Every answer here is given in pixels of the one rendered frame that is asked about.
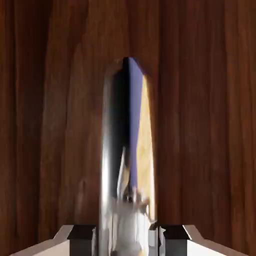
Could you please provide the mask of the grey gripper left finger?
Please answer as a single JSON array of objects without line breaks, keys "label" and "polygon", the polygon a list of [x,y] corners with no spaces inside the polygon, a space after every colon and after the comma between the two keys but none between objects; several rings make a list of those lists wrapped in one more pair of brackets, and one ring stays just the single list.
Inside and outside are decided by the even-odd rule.
[{"label": "grey gripper left finger", "polygon": [[10,256],[97,256],[97,226],[63,225],[54,238]]}]

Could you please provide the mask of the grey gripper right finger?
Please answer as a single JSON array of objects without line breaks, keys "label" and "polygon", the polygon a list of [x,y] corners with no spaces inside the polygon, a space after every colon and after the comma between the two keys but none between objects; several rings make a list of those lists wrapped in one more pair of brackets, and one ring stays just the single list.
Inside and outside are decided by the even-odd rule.
[{"label": "grey gripper right finger", "polygon": [[248,256],[203,238],[194,225],[154,223],[148,232],[148,256]]}]

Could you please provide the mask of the curved shiny metal handle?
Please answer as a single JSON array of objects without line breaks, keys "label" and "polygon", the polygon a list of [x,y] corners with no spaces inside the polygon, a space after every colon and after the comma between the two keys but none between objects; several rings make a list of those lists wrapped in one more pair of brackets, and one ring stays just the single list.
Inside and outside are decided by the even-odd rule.
[{"label": "curved shiny metal handle", "polygon": [[103,87],[99,256],[159,254],[152,122],[142,68],[116,61]]}]

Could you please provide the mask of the dark wood drawer front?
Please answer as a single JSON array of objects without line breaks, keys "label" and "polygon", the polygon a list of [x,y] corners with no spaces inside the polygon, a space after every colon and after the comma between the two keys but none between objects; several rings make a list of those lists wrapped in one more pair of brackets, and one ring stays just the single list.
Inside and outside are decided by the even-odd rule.
[{"label": "dark wood drawer front", "polygon": [[256,256],[256,0],[0,0],[0,256],[98,221],[103,80],[126,56],[159,221]]}]

